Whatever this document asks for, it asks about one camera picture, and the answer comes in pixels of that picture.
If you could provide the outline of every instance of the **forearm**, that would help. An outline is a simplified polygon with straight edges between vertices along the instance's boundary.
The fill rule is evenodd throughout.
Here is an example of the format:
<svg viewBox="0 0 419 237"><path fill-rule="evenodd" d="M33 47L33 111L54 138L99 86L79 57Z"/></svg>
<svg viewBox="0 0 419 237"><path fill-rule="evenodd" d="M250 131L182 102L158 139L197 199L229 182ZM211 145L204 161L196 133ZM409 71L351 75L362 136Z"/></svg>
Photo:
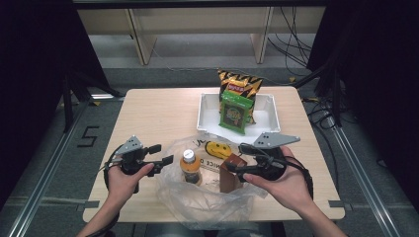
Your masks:
<svg viewBox="0 0 419 237"><path fill-rule="evenodd" d="M117 216L124 203L112 201L107 198L105 203L99 209L99 211L93 216L93 218L84 226L84 228L78 233L78 237L85 237L90 234L97 232L98 230L107 226Z"/></svg>
<svg viewBox="0 0 419 237"><path fill-rule="evenodd" d="M331 221L313 202L307 208L297 212L309 226L313 235L322 236L347 236L342 230Z"/></svg>

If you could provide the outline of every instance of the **wooden table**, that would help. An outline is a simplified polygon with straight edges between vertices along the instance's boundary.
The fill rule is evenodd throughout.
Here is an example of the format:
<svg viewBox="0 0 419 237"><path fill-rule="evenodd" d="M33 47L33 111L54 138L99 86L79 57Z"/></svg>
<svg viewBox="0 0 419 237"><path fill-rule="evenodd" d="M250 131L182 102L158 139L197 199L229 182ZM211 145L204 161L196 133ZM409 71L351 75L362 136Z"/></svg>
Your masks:
<svg viewBox="0 0 419 237"><path fill-rule="evenodd" d="M174 140L197 134L201 93L218 93L219 88L135 89L126 94L103 163L126 140L136 135L144 146L162 144L168 147ZM260 94L275 97L281 133L299 136L301 141L289 145L295 157L310 171L314 182L314 201L331 219L345 215L342 207L330 207L330 200L340 200L329 170L321 154L297 90L294 87L265 87ZM147 155L146 160L160 160L162 154ZM143 178L140 191L126 203L119 222L176 222L177 219L156 195L156 178ZM96 178L89 201L98 200L99 207L107 197L102 172ZM98 208L86 208L83 219L89 221ZM282 207L274 198L255 197L251 221L300 219Z"/></svg>

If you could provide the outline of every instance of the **person's left hand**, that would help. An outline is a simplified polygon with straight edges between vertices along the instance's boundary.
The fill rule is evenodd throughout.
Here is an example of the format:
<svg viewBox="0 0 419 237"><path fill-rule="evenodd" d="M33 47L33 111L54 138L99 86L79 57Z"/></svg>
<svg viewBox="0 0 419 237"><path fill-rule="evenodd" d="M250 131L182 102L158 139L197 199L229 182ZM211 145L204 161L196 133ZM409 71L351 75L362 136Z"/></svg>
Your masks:
<svg viewBox="0 0 419 237"><path fill-rule="evenodd" d="M133 175L126 175L119 166L113 166L109 170L109 193L108 199L112 199L124 205L132 196L138 181L146 176L154 167L150 163L142 167Z"/></svg>

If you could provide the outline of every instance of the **bottle cap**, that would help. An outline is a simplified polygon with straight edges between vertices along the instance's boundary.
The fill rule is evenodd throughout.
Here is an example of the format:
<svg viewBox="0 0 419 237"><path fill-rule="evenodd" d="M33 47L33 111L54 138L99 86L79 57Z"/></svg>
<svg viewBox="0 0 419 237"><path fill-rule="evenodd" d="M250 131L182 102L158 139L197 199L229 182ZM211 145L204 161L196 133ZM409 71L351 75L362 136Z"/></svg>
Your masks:
<svg viewBox="0 0 419 237"><path fill-rule="evenodd" d="M194 151L191 149L185 150L184 151L184 160L187 163L192 163L195 161L195 154Z"/></svg>

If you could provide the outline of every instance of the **white tray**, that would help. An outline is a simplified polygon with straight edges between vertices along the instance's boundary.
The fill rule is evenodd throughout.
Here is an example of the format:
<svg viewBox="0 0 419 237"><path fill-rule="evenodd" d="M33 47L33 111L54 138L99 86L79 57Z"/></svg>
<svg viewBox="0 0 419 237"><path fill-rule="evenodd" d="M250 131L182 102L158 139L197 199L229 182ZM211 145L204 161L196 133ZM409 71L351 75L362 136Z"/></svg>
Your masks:
<svg viewBox="0 0 419 237"><path fill-rule="evenodd" d="M278 121L277 108L273 95L256 95L253 118L255 124L247 124L245 134L221 127L219 125L219 94L201 94L200 110L198 114L197 130L199 132L212 133L222 136L234 143L241 142L253 144L256 138L264 132L280 132L280 123Z"/></svg>

